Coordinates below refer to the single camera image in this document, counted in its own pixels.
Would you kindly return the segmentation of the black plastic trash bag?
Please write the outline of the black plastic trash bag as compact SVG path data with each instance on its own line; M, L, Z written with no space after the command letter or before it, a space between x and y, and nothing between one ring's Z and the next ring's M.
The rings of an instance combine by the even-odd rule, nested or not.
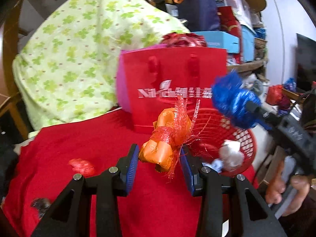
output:
M51 203L47 198L36 198L32 201L31 207L38 211L38 218L41 219L47 210L50 208Z

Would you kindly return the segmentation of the blue plastic trash bag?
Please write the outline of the blue plastic trash bag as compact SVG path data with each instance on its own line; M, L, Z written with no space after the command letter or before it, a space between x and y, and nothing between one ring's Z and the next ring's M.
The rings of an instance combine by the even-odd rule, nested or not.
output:
M242 88L242 85L242 79L235 70L217 77L212 86L213 106L236 127L254 128L257 117L246 109L246 103L261 106L261 100L253 91Z

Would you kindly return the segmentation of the red plastic trash bag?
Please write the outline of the red plastic trash bag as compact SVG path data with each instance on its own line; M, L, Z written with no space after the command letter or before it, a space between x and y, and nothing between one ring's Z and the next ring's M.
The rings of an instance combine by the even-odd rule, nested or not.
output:
M80 173L85 178L92 177L95 174L95 169L92 166L92 164L83 159L71 159L68 162L69 165L72 166L72 170L74 170L75 173Z

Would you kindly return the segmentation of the white tissue wad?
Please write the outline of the white tissue wad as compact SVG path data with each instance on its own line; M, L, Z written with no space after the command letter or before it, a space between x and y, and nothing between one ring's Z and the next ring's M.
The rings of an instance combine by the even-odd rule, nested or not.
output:
M241 167L245 157L241 152L241 143L233 140L225 140L218 154L223 168L229 172Z

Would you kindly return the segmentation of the orange wrapper trash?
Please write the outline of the orange wrapper trash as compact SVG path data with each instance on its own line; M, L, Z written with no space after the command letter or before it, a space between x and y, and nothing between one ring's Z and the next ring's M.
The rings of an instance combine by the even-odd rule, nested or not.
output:
M150 139L142 145L138 159L155 164L158 172L166 173L172 179L182 146L197 139L193 135L193 128L199 109L200 100L197 100L193 117L190 118L187 114L187 99L178 95L174 107L164 109L153 123L154 130Z

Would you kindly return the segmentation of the white blue cloth trash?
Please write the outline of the white blue cloth trash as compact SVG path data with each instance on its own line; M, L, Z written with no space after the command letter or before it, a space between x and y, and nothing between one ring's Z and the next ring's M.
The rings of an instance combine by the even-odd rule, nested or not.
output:
M212 170L215 170L217 173L221 173L223 170L223 162L220 159L215 159L211 163L202 162L203 166L207 166Z

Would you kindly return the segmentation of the red plastic bag on floor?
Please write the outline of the red plastic bag on floor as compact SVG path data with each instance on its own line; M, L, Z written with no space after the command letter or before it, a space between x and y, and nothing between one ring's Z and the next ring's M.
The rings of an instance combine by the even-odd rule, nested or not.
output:
M270 86L267 92L266 103L273 106L278 105L283 97L282 89L282 85Z

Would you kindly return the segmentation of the wooden shelf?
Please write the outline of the wooden shelf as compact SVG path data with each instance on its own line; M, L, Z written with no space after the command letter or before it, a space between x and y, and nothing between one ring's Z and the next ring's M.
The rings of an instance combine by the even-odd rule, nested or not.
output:
M239 65L228 65L227 72L236 71L237 73L252 72L265 66L268 59L254 60L253 62L247 62Z

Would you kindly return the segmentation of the red plastic mesh basket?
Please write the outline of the red plastic mesh basket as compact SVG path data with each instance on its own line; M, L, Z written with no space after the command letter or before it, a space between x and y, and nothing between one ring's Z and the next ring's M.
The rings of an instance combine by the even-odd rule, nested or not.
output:
M251 130L233 126L231 121L216 109L201 108L192 130L192 139L186 144L188 152L206 162L220 157L219 150L224 141L237 141L241 144L240 152L244 155L243 163L232 171L222 171L223 176L233 177L252 166L257 153L256 138Z

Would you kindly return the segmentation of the black television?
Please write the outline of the black television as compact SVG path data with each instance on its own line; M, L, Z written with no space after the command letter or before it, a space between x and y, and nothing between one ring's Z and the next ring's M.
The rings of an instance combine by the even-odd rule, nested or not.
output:
M315 41L301 34L297 34L296 63L297 88L311 90L315 82Z

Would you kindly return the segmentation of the red blanket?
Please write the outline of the red blanket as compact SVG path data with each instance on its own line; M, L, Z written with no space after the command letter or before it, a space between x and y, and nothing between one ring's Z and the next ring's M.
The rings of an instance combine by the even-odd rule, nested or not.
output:
M18 156L3 213L19 236L221 236L221 181L246 177L252 159L218 174L213 161L242 130L214 109L167 126L132 130L122 110L45 127Z

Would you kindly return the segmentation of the blue plastic storage bin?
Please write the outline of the blue plastic storage bin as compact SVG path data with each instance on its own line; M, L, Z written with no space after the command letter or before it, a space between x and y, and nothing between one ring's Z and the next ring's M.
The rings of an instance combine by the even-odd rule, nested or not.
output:
M252 62L255 60L255 31L246 25L241 25L242 28L242 50L244 62Z

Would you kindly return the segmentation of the light blue shoe box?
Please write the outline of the light blue shoe box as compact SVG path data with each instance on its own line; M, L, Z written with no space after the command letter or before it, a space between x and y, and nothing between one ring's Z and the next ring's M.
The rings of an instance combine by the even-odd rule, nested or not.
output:
M229 54L239 54L239 37L222 31L201 31L194 32L205 38L209 48L226 49Z

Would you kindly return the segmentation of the red gift box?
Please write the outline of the red gift box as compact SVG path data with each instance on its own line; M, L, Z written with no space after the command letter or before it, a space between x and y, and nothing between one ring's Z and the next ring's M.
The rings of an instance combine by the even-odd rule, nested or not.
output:
M227 32L233 36L239 38L239 52L234 54L234 59L237 64L244 62L243 46L242 46L242 27L238 19L233 13L233 8L230 6L218 7L217 14L220 18L221 31Z

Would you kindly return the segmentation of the crumpled red foil bag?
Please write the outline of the crumpled red foil bag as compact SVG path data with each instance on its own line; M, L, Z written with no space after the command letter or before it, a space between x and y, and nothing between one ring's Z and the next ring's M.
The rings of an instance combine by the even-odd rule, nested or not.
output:
M205 38L194 33L169 33L162 37L160 44L166 47L207 47Z

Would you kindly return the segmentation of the red Nilrich paper bag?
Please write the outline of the red Nilrich paper bag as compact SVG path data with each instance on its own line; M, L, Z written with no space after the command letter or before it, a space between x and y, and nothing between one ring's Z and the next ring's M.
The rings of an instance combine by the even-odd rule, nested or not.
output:
M159 114L178 95L194 109L211 108L212 85L227 73L227 52L206 47L173 47L123 55L131 118L135 131L151 133Z

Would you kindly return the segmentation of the pink pillow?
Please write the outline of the pink pillow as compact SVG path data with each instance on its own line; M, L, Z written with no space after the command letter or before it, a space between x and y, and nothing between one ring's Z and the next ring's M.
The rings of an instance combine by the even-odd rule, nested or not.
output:
M152 50L152 49L161 49L166 48L166 44L155 44L146 48L135 49L135 50L121 50L118 61L118 69L116 74L116 95L118 105L128 113L131 113L129 95L127 91L126 76L125 76L125 67L123 55L128 53L133 53L142 50Z

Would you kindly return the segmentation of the navy blue bag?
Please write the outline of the navy blue bag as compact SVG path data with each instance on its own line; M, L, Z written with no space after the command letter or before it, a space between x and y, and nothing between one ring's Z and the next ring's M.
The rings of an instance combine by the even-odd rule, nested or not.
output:
M174 0L179 18L187 20L191 32L219 31L220 18L215 0Z

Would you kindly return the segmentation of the green clover quilt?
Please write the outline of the green clover quilt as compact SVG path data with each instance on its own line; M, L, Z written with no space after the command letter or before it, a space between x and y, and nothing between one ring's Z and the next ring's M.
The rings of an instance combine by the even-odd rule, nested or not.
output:
M120 52L158 44L172 32L187 28L145 0L66 1L12 63L34 130L108 112L117 105Z

